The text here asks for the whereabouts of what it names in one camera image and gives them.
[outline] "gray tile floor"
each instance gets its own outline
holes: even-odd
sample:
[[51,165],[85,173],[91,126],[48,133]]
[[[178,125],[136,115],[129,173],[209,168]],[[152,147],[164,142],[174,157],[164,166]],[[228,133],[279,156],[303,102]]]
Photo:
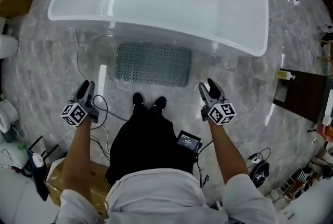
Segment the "gray tile floor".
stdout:
[[[132,84],[115,79],[117,46],[99,27],[77,27],[80,44],[79,66],[84,76],[97,84],[96,93],[107,100],[109,109],[129,118],[132,112],[132,94],[141,92],[148,104],[164,95],[168,105],[164,116],[173,122],[175,133],[181,129],[211,140],[207,123],[201,121],[202,101],[198,83],[207,77],[224,88],[227,97],[237,109],[237,119],[225,128],[244,158],[265,147],[272,148],[269,162],[271,174],[262,188],[271,187],[303,166],[315,151],[311,145],[313,127],[307,120],[272,105],[276,87],[275,71],[280,67],[327,75],[325,62],[319,62],[323,50],[318,39],[331,24],[328,11],[321,0],[269,0],[270,33],[268,48],[259,58],[240,57],[225,59],[194,52],[189,83],[185,88]],[[76,68],[74,28],[68,22],[52,22],[47,18],[50,0],[34,0],[30,13],[11,21],[20,46],[15,56],[3,62],[3,90],[19,112],[18,128],[28,142],[43,135],[49,144],[58,143],[68,149],[74,135],[59,117],[68,98],[82,78]],[[108,116],[105,127],[112,144],[123,122]],[[93,132],[104,145],[105,132]],[[92,143],[93,161],[107,165],[99,147]],[[219,199],[223,180],[213,146],[200,157],[203,174],[210,180],[204,187],[208,202]]]

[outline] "white shirt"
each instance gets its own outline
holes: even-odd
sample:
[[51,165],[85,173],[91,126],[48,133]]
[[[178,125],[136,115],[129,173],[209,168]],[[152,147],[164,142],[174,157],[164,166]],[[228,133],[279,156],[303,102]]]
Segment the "white shirt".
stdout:
[[[64,190],[57,224],[102,223],[90,202]],[[177,169],[149,169],[125,175],[106,198],[105,224],[277,223],[274,207],[245,174],[231,178],[222,197],[223,210],[208,208],[198,180]]]

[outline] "black and white cube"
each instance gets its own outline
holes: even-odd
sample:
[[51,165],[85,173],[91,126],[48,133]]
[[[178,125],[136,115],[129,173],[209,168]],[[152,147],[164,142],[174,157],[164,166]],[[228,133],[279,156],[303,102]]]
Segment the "black and white cube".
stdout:
[[87,112],[79,103],[66,105],[60,115],[60,117],[62,117],[62,119],[70,126],[78,126],[86,116]]
[[231,103],[215,104],[208,116],[216,125],[228,124],[236,116],[236,111]]

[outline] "bottle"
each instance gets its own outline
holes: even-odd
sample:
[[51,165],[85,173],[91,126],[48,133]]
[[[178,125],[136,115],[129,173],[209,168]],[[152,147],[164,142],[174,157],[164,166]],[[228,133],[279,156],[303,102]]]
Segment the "bottle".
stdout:
[[290,80],[290,79],[295,79],[295,75],[292,75],[290,72],[286,72],[286,71],[277,71],[276,72],[276,76],[279,79],[284,79],[284,80]]

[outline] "white bathtub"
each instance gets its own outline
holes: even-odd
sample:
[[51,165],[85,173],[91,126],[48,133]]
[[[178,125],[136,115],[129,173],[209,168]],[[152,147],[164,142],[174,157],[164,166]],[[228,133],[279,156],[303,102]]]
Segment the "white bathtub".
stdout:
[[108,21],[113,36],[169,39],[217,56],[267,48],[268,0],[52,0],[48,17]]

